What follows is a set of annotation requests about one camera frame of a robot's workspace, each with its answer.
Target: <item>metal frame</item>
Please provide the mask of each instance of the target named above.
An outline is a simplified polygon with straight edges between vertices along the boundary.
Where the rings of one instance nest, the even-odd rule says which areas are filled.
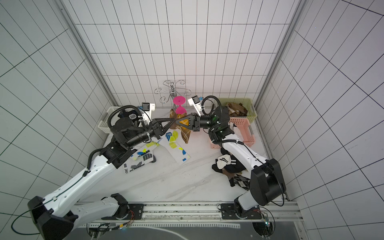
[[[83,38],[81,37],[79,31],[77,30],[77,27],[75,26],[74,21],[72,20],[71,16],[68,13],[67,8],[65,7],[62,0],[53,0],[58,10],[61,12],[62,17],[64,18],[68,29],[71,31],[71,33],[74,36],[74,39],[76,40],[76,43],[80,46],[81,51],[83,52],[83,55],[85,58],[89,61],[91,68],[93,72],[96,74],[96,77],[98,78],[99,82],[101,82],[101,85],[103,86],[105,92],[107,93],[109,99],[112,101],[112,106],[117,106],[117,101],[112,95],[111,90],[109,89],[108,85],[106,84],[106,81],[101,74],[100,69],[97,67],[96,62],[94,61],[91,52],[89,51],[88,47],[85,45],[85,42]]]
[[[297,22],[300,18],[300,15],[302,11],[305,8],[305,5],[308,0],[300,0],[294,16],[292,17],[292,20],[290,21],[289,28],[287,32],[285,33],[284,39],[279,47],[278,53],[276,54],[272,67],[268,71],[267,79],[263,83],[262,90],[260,95],[257,98],[257,101],[255,103],[255,109],[260,104],[260,100],[263,97],[266,87],[271,81],[271,77],[276,71],[277,63],[281,60],[281,57],[283,55],[283,52],[285,51],[288,42],[293,34],[293,31],[297,25]],[[108,85],[105,82],[105,79],[103,78],[103,75],[101,74],[101,71],[97,67],[96,62],[94,61],[93,57],[90,54],[89,49],[87,48],[84,40],[82,39],[80,33],[78,32],[74,21],[70,17],[67,8],[63,4],[62,0],[53,0],[55,5],[58,7],[59,11],[61,12],[66,24],[68,25],[69,30],[73,34],[77,44],[80,46],[80,49],[82,50],[85,58],[89,61],[92,70],[96,74],[99,82],[101,82],[104,90],[106,91],[109,99],[112,101],[113,105],[117,105],[117,101],[115,100],[114,96],[112,95],[112,92],[110,91]],[[264,147],[266,149],[267,156],[269,158],[272,157],[271,151],[269,149],[268,144],[265,144],[265,136],[260,128],[260,123],[258,119],[256,119],[256,126],[258,127],[259,133],[262,136],[262,141],[264,144]],[[144,204],[143,209],[143,215],[141,220],[135,220],[135,222],[131,225],[131,227],[139,226],[139,225],[148,225],[152,227],[165,227],[164,223],[167,223],[167,227],[174,226],[174,223],[177,223],[177,226],[180,225],[188,225],[189,227],[193,227],[195,223],[207,223],[206,226],[210,227],[211,224],[216,224],[218,227],[233,227],[233,228],[239,228],[236,223],[229,223],[229,222],[263,222],[263,219],[260,220],[247,220],[247,219],[238,219],[238,220],[224,220],[222,219],[222,212],[220,209],[218,209],[218,205],[222,203],[231,203],[231,202],[132,202],[133,204]],[[306,237],[305,228],[302,224],[303,218],[301,216],[300,210],[297,206],[296,202],[285,202],[283,207],[278,207],[276,205],[266,205],[266,208],[268,208],[276,221],[291,221],[295,222],[296,229],[298,231],[298,234],[301,239],[308,239]],[[125,220],[97,220],[94,222],[91,222],[89,227],[97,227],[101,223],[104,222],[111,222],[120,224],[126,222]],[[84,224],[82,226],[79,226],[80,228],[86,228],[87,224]]]
[[[307,2],[308,2],[308,0],[300,0],[300,2],[298,3],[298,5],[296,7],[295,13],[293,14],[293,17],[292,17],[292,19],[291,19],[291,21],[289,23],[289,27],[287,29],[287,32],[285,33],[283,41],[281,42],[279,50],[277,51],[275,59],[273,60],[273,64],[272,64],[271,68],[268,71],[267,78],[265,79],[265,81],[263,83],[263,86],[262,86],[262,89],[260,91],[260,94],[257,97],[256,103],[254,105],[255,109],[257,109],[257,107],[260,104],[260,101],[261,101],[261,99],[262,99],[262,97],[263,97],[263,95],[265,93],[265,90],[266,90],[268,84],[270,83],[273,74],[276,71],[277,64],[281,60],[281,57],[283,56],[284,51],[286,50],[286,48],[288,46],[288,43],[289,43],[289,41],[290,41],[290,39],[292,37],[293,32],[295,31],[296,25],[299,22],[299,19],[301,17],[301,13],[304,11],[304,8],[307,5]]]
[[[158,224],[158,223],[229,223],[229,222],[263,222],[263,219],[237,219],[224,220],[218,205],[231,202],[130,202],[132,204],[144,204],[142,219],[135,220],[136,224]],[[276,222],[302,222],[297,203],[285,202],[279,207],[274,204],[267,204],[265,207],[271,211]],[[99,224],[110,222],[122,224],[127,220],[96,220],[91,226],[98,227]]]

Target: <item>pink hourglass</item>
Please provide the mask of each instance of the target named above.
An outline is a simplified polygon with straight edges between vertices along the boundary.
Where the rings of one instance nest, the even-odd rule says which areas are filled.
[[[183,114],[183,113],[187,113],[186,109],[184,107],[182,107],[181,105],[183,105],[185,103],[185,97],[183,96],[177,96],[173,99],[173,103],[175,105],[179,105],[178,108],[176,108],[176,113],[177,114]]]

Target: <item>white marble floor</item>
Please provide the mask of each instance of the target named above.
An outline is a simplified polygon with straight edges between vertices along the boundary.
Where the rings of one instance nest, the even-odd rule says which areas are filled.
[[[169,117],[168,109],[157,109],[152,118]],[[252,149],[265,156],[265,150],[255,123],[252,123],[256,143]],[[233,201],[245,192],[229,185],[225,175],[212,170],[219,157],[219,149],[210,149],[209,137],[203,132],[192,132],[189,143],[177,142],[191,156],[183,165],[177,164],[168,151],[158,146],[153,154],[157,161],[146,164],[128,174],[122,168],[102,179],[89,190],[80,202],[98,201],[105,196],[120,193],[129,202],[161,201]]]

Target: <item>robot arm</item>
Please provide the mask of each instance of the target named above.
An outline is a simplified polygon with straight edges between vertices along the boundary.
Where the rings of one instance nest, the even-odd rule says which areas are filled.
[[[215,99],[218,107],[215,110],[212,108],[211,112],[207,114],[204,107],[199,106],[204,106],[204,102],[209,98]],[[286,187],[279,163],[275,159],[268,160],[260,156],[239,140],[228,126],[230,121],[228,108],[221,106],[218,98],[207,96],[202,103],[197,100],[198,97],[195,96],[188,102],[190,105],[193,104],[197,111],[201,109],[204,115],[192,113],[177,120],[176,124],[193,131],[199,131],[200,128],[209,129],[208,134],[211,141],[232,153],[251,173],[250,190],[235,199],[237,214],[242,216],[254,207],[264,206],[283,194]],[[189,120],[188,125],[181,123],[185,119]]]
[[[140,123],[134,123],[130,117],[122,117],[112,126],[112,117],[126,108],[136,111]],[[150,141],[152,137],[160,139],[173,123],[173,118],[157,118],[148,125],[140,110],[131,105],[114,111],[108,118],[114,137],[106,147],[93,152],[99,152],[94,161],[91,154],[84,171],[44,198],[36,196],[28,202],[32,220],[43,238],[61,240],[76,227],[95,219],[115,217],[120,220],[127,217],[128,202],[120,194],[85,205],[75,203],[101,179],[123,165],[133,154],[131,148],[141,142]]]

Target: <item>pink basket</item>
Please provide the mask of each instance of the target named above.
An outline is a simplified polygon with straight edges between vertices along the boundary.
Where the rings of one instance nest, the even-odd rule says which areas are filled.
[[[249,120],[247,118],[230,118],[230,122],[233,122],[240,130],[241,135],[243,136],[244,143],[251,147],[255,142],[255,135],[250,130]],[[211,143],[212,149],[220,148],[219,145]]]

